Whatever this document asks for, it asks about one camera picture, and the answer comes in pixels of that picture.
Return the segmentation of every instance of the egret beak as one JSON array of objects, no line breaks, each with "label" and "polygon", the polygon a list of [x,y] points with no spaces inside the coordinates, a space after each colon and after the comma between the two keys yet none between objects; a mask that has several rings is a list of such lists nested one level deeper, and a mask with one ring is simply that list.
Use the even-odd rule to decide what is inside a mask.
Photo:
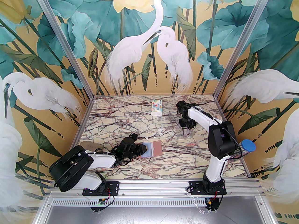
[{"label": "egret beak", "polygon": [[299,96],[299,93],[294,93],[294,92],[284,92],[285,94],[288,94],[288,95],[297,95]]},{"label": "egret beak", "polygon": [[146,40],[146,42],[145,43],[143,43],[143,45],[144,44],[146,44],[148,41],[150,41],[151,39],[153,39],[158,33],[160,33],[161,31],[157,31],[157,32],[155,32],[153,35],[151,35],[151,37],[149,38],[149,39],[147,39]]},{"label": "egret beak", "polygon": [[8,108],[8,101],[9,101],[9,97],[8,97],[8,88],[10,87],[10,85],[6,86],[4,89],[4,114],[5,114],[5,118],[7,118],[7,108]]}]

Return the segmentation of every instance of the mural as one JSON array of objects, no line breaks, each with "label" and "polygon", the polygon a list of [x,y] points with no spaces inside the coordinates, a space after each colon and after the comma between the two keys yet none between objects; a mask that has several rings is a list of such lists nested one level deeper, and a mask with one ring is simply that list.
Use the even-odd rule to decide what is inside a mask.
[{"label": "mural", "polygon": [[298,21],[299,0],[269,0],[257,24],[268,32],[248,43],[218,97],[238,139],[256,143],[245,161],[278,223],[299,219]]},{"label": "mural", "polygon": [[[48,1],[90,86],[100,95],[212,93],[256,3]],[[258,23],[249,43],[265,36],[265,24]],[[61,52],[56,38],[50,39],[51,30],[38,30],[55,53]],[[48,64],[57,63],[45,48],[39,55]]]},{"label": "mural", "polygon": [[50,182],[48,167],[69,150],[89,104],[49,39],[58,42],[36,0],[0,0],[1,223],[32,222]]}]

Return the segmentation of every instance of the marble floor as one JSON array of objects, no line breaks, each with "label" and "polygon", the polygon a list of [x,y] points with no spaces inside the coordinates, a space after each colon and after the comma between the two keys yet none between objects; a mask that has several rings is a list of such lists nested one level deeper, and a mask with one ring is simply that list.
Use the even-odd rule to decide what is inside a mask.
[{"label": "marble floor", "polygon": [[[163,116],[151,116],[152,99],[163,100]],[[181,135],[175,106],[181,100],[202,104],[221,119],[211,95],[103,96],[95,100],[79,144],[90,151],[99,147],[108,151],[131,133],[138,134],[135,143],[161,141],[162,156],[138,157],[126,166],[99,169],[106,179],[201,178],[210,159],[207,131],[197,124],[191,135]],[[234,176],[246,176],[240,160],[229,161],[223,174]]]}]

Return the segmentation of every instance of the blue bottle cap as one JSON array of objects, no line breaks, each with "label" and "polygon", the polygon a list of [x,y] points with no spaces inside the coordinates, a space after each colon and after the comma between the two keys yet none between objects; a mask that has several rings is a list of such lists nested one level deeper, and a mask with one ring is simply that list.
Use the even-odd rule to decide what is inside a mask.
[{"label": "blue bottle cap", "polygon": [[253,152],[256,149],[255,143],[253,143],[251,140],[243,140],[241,142],[241,146],[247,152]]}]

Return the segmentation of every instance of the metal grille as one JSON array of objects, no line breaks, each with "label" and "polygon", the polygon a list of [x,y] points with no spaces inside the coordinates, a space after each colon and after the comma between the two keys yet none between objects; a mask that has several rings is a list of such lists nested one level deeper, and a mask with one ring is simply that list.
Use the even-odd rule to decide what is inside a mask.
[{"label": "metal grille", "polygon": [[[206,206],[205,198],[119,198],[110,207],[194,207]],[[55,198],[52,206],[99,207],[99,198]]]}]

